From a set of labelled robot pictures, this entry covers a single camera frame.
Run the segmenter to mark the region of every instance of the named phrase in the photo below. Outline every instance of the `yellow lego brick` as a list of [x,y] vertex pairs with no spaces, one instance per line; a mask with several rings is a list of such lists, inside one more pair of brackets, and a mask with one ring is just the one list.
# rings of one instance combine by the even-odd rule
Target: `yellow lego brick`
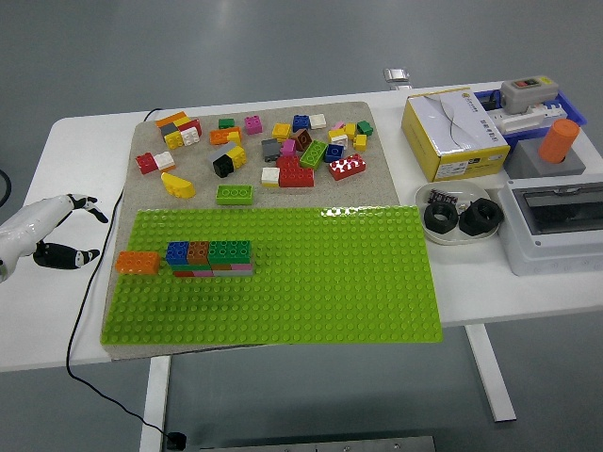
[[357,135],[353,144],[356,151],[365,151],[367,149],[367,136],[362,134]]
[[233,149],[227,152],[226,155],[233,160],[235,170],[238,170],[247,163],[247,155],[245,154],[245,150],[240,146],[235,146]]
[[238,146],[241,145],[241,135],[239,132],[230,132],[226,137],[226,141],[233,141]]
[[291,135],[291,124],[277,122],[272,129],[272,137],[279,142],[285,141]]
[[185,116],[184,118],[179,118],[176,121],[174,121],[173,125],[175,125],[176,127],[180,127],[181,125],[184,125],[187,122],[190,122],[190,118],[188,116]]
[[180,134],[179,130],[166,135],[165,140],[170,149],[176,149],[185,145],[185,141],[182,139],[182,135]]
[[192,198],[196,194],[195,187],[191,182],[172,176],[168,172],[161,174],[161,182],[163,182],[168,193],[176,198]]
[[354,139],[354,137],[356,137],[356,124],[353,122],[348,122],[344,126],[343,131],[349,139]]

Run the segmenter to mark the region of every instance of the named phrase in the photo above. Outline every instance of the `green lego baseplate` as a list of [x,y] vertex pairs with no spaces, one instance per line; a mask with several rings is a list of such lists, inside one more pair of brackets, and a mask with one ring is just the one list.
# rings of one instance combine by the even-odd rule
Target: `green lego baseplate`
[[255,274],[120,275],[104,345],[442,340],[414,206],[139,211],[128,249],[172,240],[249,240]]

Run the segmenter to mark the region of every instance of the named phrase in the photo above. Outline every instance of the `orange lego brick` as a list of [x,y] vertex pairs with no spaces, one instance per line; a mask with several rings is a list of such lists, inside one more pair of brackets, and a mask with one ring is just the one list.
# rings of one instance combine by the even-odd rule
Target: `orange lego brick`
[[115,263],[121,274],[156,275],[161,258],[153,251],[122,251]]
[[155,121],[155,125],[157,127],[163,127],[164,125],[168,125],[170,122],[180,120],[182,118],[185,118],[186,116],[187,116],[187,114],[184,111],[180,111],[171,116],[168,116],[168,118],[164,118],[163,120]]
[[238,138],[241,138],[241,128],[236,126],[227,129],[212,130],[209,132],[209,142],[211,144],[226,144],[228,142],[228,134],[231,132],[237,132]]

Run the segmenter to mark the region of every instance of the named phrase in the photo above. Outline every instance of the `white table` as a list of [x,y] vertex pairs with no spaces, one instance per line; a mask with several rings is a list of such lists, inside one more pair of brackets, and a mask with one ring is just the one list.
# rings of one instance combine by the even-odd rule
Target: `white table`
[[[475,91],[498,83],[472,85]],[[415,89],[413,92],[436,89]],[[190,116],[261,110],[295,105],[364,101],[371,108],[392,172],[400,204],[413,204],[417,189],[427,183],[400,128],[408,91],[274,101],[244,105],[185,108]],[[170,113],[162,112],[161,116]],[[52,128],[25,204],[63,193],[97,197],[110,214],[124,183],[135,126],[146,112],[68,118]],[[581,133],[575,150],[588,172],[603,172],[603,160]],[[486,189],[501,187],[497,175],[472,179]],[[76,212],[48,237],[79,249],[99,248],[107,226]],[[600,274],[516,277],[497,235],[481,243],[442,247],[428,243],[442,324],[445,327],[508,319],[560,315],[603,308]],[[109,357],[100,345],[111,243],[90,292],[73,347],[74,363],[100,363]],[[15,274],[0,285],[0,370],[60,366],[93,266],[76,271],[41,268],[22,258]]]

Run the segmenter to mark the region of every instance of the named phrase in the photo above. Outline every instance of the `robotic hand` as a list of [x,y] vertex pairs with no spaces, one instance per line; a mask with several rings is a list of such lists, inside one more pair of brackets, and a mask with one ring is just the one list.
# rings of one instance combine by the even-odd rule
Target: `robotic hand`
[[98,250],[74,250],[42,241],[75,209],[85,209],[108,223],[95,202],[96,198],[90,196],[60,195],[29,204],[9,218],[0,226],[0,283],[15,271],[21,256],[33,254],[39,266],[60,269],[80,268],[96,258]]

